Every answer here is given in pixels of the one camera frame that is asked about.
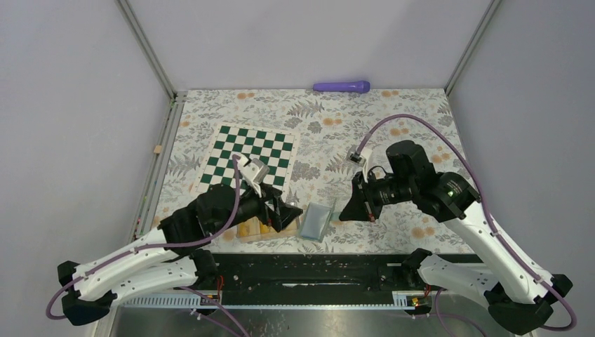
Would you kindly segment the clear plastic card box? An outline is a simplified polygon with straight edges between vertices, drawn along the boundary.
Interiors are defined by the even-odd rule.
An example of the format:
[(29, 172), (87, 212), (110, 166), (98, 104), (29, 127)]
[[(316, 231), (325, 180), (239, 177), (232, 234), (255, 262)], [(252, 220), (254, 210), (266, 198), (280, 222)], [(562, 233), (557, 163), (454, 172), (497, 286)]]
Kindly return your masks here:
[(301, 220), (302, 216), (298, 216), (284, 230), (277, 232), (254, 217), (236, 226), (236, 237), (243, 243), (292, 237), (299, 232)]

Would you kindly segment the green leather card holder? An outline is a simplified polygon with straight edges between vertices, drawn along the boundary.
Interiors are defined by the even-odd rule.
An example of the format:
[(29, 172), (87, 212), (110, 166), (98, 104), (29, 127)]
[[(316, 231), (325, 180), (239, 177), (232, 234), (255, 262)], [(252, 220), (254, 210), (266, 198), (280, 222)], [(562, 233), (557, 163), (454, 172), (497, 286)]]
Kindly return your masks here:
[(298, 237), (314, 242), (322, 242), (333, 217), (335, 205), (335, 199), (324, 204), (309, 203), (300, 223)]

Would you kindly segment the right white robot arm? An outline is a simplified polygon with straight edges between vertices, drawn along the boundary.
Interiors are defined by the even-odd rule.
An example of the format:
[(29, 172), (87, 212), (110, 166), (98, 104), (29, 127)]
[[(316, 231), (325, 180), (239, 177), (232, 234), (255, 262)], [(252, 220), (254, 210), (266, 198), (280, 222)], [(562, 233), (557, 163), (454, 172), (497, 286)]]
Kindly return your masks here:
[(552, 274), (531, 259), (483, 212), (479, 193), (461, 175), (436, 171), (422, 146), (404, 140), (385, 153), (391, 171), (377, 178), (370, 166), (370, 149), (348, 151), (347, 161), (361, 169), (352, 178), (352, 195), (339, 219), (373, 222), (385, 206), (413, 203), (463, 239), (488, 271), (417, 249), (402, 264), (406, 286), (420, 289), (428, 284), (452, 291), (487, 309), (502, 328), (516, 335), (543, 327), (553, 304), (571, 290), (569, 278)]

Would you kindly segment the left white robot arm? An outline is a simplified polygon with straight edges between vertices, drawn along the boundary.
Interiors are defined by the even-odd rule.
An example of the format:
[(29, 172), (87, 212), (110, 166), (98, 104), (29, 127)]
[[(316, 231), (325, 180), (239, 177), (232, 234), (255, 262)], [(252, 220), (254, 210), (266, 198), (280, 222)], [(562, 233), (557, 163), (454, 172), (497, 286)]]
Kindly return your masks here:
[(204, 247), (215, 234), (254, 218), (281, 232), (302, 215), (302, 209), (283, 201), (280, 190), (265, 183), (260, 188), (239, 192), (212, 185), (129, 245), (91, 263), (61, 263), (63, 315), (82, 326), (130, 298), (182, 286), (212, 287), (218, 268)]

